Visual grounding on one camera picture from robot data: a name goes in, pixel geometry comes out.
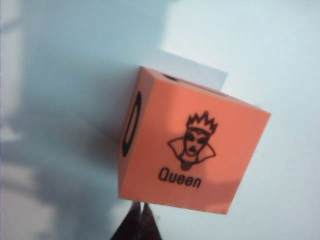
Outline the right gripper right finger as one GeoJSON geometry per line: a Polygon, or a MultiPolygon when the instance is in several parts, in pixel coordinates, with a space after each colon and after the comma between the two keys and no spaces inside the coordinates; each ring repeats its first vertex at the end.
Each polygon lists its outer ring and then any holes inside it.
{"type": "Polygon", "coordinates": [[[153,212],[147,203],[144,204],[141,216],[141,239],[162,240],[153,212]]]}

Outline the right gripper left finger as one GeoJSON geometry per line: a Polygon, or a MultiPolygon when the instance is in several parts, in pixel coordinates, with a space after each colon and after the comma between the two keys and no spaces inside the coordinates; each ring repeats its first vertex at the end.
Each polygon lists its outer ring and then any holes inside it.
{"type": "Polygon", "coordinates": [[[141,203],[133,202],[111,240],[138,240],[141,223],[141,203]]]}

